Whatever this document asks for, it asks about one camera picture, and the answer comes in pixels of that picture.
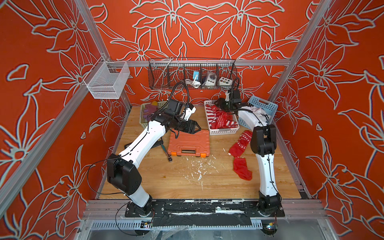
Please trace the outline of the red christmas sock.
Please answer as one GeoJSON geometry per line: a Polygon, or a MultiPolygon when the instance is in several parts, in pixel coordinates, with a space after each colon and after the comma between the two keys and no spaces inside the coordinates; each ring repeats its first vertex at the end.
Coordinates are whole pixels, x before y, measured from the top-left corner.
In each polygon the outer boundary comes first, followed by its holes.
{"type": "Polygon", "coordinates": [[[234,121],[234,115],[227,113],[226,115],[215,117],[211,112],[210,105],[205,105],[205,107],[210,129],[228,129],[237,128],[239,126],[239,124],[234,121]]]}

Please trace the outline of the purple ribbed sock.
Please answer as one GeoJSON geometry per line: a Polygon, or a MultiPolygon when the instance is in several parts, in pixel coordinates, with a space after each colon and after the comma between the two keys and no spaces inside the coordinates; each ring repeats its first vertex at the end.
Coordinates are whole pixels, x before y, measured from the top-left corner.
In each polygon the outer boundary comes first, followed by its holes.
{"type": "Polygon", "coordinates": [[[148,121],[153,113],[158,110],[158,102],[154,101],[150,104],[145,104],[143,108],[142,117],[145,121],[148,121]]]}

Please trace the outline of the white black striped crew sock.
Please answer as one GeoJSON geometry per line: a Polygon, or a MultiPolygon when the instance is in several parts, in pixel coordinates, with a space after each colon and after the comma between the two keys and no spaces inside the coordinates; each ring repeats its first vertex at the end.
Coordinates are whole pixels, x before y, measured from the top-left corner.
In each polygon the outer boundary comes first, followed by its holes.
{"type": "Polygon", "coordinates": [[[262,108],[251,107],[251,110],[259,119],[263,119],[263,121],[265,121],[265,122],[271,117],[262,108]]]}

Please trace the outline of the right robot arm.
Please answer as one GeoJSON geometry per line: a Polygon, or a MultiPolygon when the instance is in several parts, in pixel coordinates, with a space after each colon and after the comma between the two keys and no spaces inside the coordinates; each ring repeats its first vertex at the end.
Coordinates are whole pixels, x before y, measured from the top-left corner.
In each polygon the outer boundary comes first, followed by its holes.
{"type": "Polygon", "coordinates": [[[270,124],[272,117],[262,108],[243,103],[240,91],[235,89],[228,90],[226,97],[218,99],[215,105],[221,110],[237,115],[252,132],[250,146],[256,154],[260,171],[258,212],[264,217],[269,217],[278,211],[282,201],[274,172],[277,140],[276,127],[270,124]]]}

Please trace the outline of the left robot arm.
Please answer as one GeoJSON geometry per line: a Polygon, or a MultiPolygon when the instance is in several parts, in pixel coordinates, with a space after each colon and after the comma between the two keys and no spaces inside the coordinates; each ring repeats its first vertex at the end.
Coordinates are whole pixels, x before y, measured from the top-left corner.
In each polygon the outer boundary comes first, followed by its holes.
{"type": "Polygon", "coordinates": [[[134,212],[146,217],[152,211],[152,196],[142,187],[139,166],[155,143],[169,130],[195,134],[201,130],[190,117],[196,107],[177,100],[168,100],[166,105],[149,115],[147,127],[118,155],[112,154],[107,160],[107,181],[122,191],[131,200],[134,212]]]}

